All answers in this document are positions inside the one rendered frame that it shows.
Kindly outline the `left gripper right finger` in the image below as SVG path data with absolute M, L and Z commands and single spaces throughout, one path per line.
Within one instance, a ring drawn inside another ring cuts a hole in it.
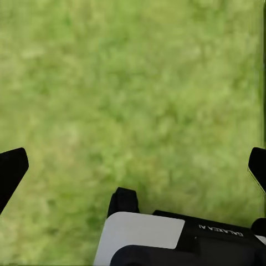
M 254 147 L 250 154 L 248 166 L 266 192 L 266 150 Z

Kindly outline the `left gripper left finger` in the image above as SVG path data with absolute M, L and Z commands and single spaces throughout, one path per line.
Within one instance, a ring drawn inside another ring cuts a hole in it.
M 0 213 L 28 169 L 28 157 L 23 147 L 0 154 Z

